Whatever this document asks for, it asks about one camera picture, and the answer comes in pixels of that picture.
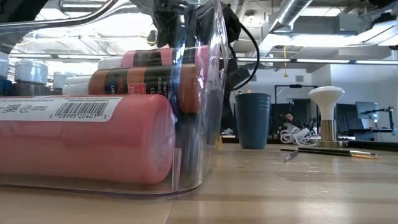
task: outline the ceiling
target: ceiling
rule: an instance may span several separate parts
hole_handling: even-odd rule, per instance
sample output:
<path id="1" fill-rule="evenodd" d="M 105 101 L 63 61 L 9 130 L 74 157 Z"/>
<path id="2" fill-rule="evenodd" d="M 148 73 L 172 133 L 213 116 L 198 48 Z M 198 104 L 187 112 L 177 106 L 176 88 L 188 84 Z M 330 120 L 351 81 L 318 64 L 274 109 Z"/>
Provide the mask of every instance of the ceiling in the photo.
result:
<path id="1" fill-rule="evenodd" d="M 105 0 L 64 0 L 65 8 L 60 8 L 58 0 L 50 0 L 42 9 L 36 20 L 66 19 L 78 17 L 90 13 L 100 7 Z M 237 13 L 241 22 L 260 44 L 263 40 L 261 27 L 267 15 L 279 10 L 282 0 L 244 0 L 243 5 L 237 5 L 238 0 L 226 0 Z M 336 16 L 342 10 L 359 2 L 342 0 L 314 0 L 310 7 L 303 12 L 303 16 Z M 75 7 L 84 4 L 86 7 Z M 350 13 L 357 13 L 362 8 L 355 8 Z M 104 55 L 122 55 L 128 50 L 154 49 L 147 43 L 147 37 L 155 27 L 152 18 L 148 15 L 137 13 L 139 10 L 129 0 L 120 0 L 109 12 L 112 16 L 98 20 L 94 23 L 54 29 L 42 29 L 25 35 L 19 44 L 14 47 L 11 55 L 18 57 L 30 57 L 34 60 L 47 63 L 50 72 L 76 72 L 93 73 L 96 63 Z M 233 45 L 239 57 L 253 57 L 254 47 L 249 37 L 242 32 L 239 40 Z M 356 48 L 338 47 L 297 47 L 288 45 L 274 47 L 270 54 L 273 57 L 294 58 L 360 58 L 381 59 L 389 56 L 388 47 L 368 46 Z M 274 69 L 283 68 L 283 63 L 275 63 Z M 314 69 L 309 64 L 291 64 L 289 68 Z"/>

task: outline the clear plastic bin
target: clear plastic bin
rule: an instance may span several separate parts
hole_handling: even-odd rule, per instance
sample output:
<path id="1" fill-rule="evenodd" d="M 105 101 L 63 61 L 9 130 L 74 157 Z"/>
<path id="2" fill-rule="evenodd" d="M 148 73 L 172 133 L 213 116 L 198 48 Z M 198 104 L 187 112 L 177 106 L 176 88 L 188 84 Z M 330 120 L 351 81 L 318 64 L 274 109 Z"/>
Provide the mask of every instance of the clear plastic bin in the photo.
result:
<path id="1" fill-rule="evenodd" d="M 0 74 L 0 186 L 138 197 L 196 189 L 220 135 L 220 2 L 45 9 L 0 24 L 2 39 L 22 37 L 1 55 L 10 69 Z"/>

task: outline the table surface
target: table surface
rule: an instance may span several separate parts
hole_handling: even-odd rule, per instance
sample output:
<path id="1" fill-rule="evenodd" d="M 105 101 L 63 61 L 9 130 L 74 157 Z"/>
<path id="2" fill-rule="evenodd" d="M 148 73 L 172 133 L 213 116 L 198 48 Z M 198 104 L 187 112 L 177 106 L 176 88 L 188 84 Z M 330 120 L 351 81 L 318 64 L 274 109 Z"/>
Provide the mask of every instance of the table surface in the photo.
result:
<path id="1" fill-rule="evenodd" d="M 0 223 L 397 223 L 398 154 L 383 160 L 224 144 L 214 171 L 176 200 L 0 188 Z"/>

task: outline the barcode label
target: barcode label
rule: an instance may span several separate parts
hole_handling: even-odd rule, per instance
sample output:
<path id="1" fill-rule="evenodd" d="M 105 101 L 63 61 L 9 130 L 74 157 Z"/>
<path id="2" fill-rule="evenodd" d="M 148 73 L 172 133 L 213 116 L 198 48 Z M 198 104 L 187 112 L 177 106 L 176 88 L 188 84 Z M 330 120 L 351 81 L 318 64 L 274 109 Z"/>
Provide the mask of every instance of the barcode label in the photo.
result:
<path id="1" fill-rule="evenodd" d="M 107 122 L 123 97 L 1 98 L 0 121 Z"/>

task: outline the person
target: person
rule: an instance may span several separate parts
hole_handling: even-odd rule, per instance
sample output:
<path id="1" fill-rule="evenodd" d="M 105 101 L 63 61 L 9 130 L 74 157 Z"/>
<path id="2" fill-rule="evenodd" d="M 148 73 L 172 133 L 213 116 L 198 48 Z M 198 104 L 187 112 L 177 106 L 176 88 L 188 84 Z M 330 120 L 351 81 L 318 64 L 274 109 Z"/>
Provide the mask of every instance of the person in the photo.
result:
<path id="1" fill-rule="evenodd" d="M 284 120 L 278 127 L 278 134 L 283 130 L 291 132 L 294 128 L 299 128 L 301 130 L 303 126 L 297 120 L 294 120 L 292 112 L 285 113 Z"/>

